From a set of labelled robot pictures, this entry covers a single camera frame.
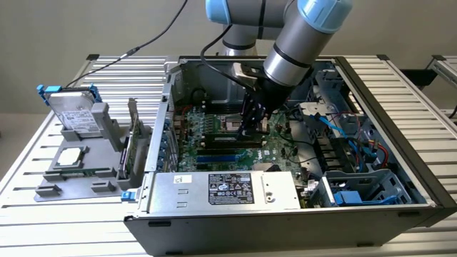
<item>blue drive bracket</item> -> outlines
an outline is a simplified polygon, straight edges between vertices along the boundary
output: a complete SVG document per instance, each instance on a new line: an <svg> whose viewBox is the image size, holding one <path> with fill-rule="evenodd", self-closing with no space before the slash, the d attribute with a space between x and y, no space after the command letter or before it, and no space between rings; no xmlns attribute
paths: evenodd
<svg viewBox="0 0 457 257"><path fill-rule="evenodd" d="M103 101L102 101L102 96L99 93L99 88L94 85L94 83L90 85L88 90L91 91L91 93L94 95L95 102L102 103ZM62 91L66 91L66 89L62 86L48 86L47 88L44 88L43 85L38 85L36 91L38 91L39 96L43 99L43 102L46 103L47 106L50 106L50 102L48 102L48 99L46 97L46 94L59 93Z"/></svg>
<svg viewBox="0 0 457 257"><path fill-rule="evenodd" d="M380 201L363 201L357 191L340 191L333 197L339 206L395 205L397 200L397 196L392 195Z"/></svg>

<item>light blue robot joint cap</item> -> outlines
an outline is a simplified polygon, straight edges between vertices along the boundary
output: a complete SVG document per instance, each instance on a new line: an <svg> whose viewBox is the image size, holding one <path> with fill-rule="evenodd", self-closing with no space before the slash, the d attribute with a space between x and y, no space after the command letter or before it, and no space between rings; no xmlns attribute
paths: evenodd
<svg viewBox="0 0 457 257"><path fill-rule="evenodd" d="M231 12L227 0L207 0L208 20L220 24L231 24Z"/></svg>
<svg viewBox="0 0 457 257"><path fill-rule="evenodd" d="M340 30L352 10L352 0L299 0L297 8L317 31L333 34Z"/></svg>

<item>red wire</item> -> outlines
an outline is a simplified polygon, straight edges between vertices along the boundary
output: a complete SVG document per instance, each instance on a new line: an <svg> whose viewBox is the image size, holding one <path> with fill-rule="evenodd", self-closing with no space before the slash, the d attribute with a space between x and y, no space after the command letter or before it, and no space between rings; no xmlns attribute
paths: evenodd
<svg viewBox="0 0 457 257"><path fill-rule="evenodd" d="M381 149L381 151L384 152L384 161L381 164L381 167L384 167L387 165L387 161L389 160L389 152L387 151L385 147L381 146L381 144L379 144L379 148Z"/></svg>

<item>sticker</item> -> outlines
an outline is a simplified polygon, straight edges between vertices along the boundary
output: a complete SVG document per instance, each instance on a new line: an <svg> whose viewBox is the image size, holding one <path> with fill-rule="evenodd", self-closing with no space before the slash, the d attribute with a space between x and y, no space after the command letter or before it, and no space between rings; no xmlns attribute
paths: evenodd
<svg viewBox="0 0 457 257"><path fill-rule="evenodd" d="M211 205L255 203L251 173L209 174L208 202Z"/></svg>
<svg viewBox="0 0 457 257"><path fill-rule="evenodd" d="M75 130L76 133L99 132L98 122L95 122L90 110L63 111L66 125Z"/></svg>
<svg viewBox="0 0 457 257"><path fill-rule="evenodd" d="M176 175L174 184L192 183L192 175Z"/></svg>

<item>slotted metal platform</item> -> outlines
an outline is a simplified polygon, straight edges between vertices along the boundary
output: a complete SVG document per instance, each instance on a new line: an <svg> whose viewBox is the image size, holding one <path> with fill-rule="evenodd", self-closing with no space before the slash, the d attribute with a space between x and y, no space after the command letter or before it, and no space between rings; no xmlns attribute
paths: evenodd
<svg viewBox="0 0 457 257"><path fill-rule="evenodd" d="M88 62L80 74L111 60L114 57L102 57ZM391 62L376 56L349 56L348 60L457 199L456 127L447 129L445 117L440 111L435 112L435 106L413 90ZM96 82L111 105L112 118L128 122L127 100L138 97L140 117L146 124L154 125L164 85L164 61L163 57L131 57L84 80L82 86ZM136 204L122 203L119 197L34 201L35 186L42 182L63 139L60 129L59 120L50 114L0 182L0 256L148 256L122 220ZM419 255L457 256L457 214L431 228L409 230L383 247L243 254L252 257Z"/></svg>
<svg viewBox="0 0 457 257"><path fill-rule="evenodd" d="M391 61L347 57L375 98L457 200L457 127Z"/></svg>

